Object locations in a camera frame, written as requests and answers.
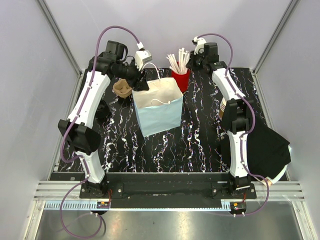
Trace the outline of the light blue paper bag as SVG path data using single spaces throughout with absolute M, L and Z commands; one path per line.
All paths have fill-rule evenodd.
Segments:
M 147 82 L 149 90 L 133 91 L 137 122 L 143 137 L 181 125 L 183 93 L 172 77 Z

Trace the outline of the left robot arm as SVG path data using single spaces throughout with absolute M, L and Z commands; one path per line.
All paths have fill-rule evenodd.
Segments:
M 109 40 L 105 51 L 89 61 L 86 82 L 74 109 L 66 120 L 58 123 L 63 136 L 60 151 L 64 150 L 65 143 L 74 147 L 75 158 L 80 159 L 85 174 L 81 185 L 97 198 L 103 198 L 110 190 L 98 153 L 101 135 L 92 129 L 94 119 L 108 115 L 102 96 L 113 78 L 124 79 L 134 91 L 149 90 L 143 66 L 152 60 L 152 55 L 142 42 L 138 42 L 137 47 L 134 58 L 126 63 L 127 46 Z

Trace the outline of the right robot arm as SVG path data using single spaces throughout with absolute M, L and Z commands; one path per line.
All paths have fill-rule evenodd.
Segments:
M 205 70 L 211 75 L 226 102 L 222 115 L 222 128 L 227 132 L 230 145 L 230 168 L 227 192 L 239 198 L 250 188 L 251 177 L 247 160 L 248 132 L 255 125 L 255 115 L 245 95 L 232 80 L 229 68 L 219 61 L 218 45 L 204 38 L 193 40 L 195 49 L 187 64 L 195 70 Z

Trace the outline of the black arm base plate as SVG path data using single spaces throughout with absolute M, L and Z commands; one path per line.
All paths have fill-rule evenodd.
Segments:
M 240 197 L 233 197 L 228 193 L 229 174 L 227 173 L 109 173 L 107 174 L 107 187 L 112 194 L 113 188 L 123 184 L 129 187 L 129 194 L 201 194 L 208 195 L 212 190 L 218 190 L 222 196 L 239 199 L 249 193 L 254 184 Z M 97 193 L 82 191 L 87 195 L 97 196 Z

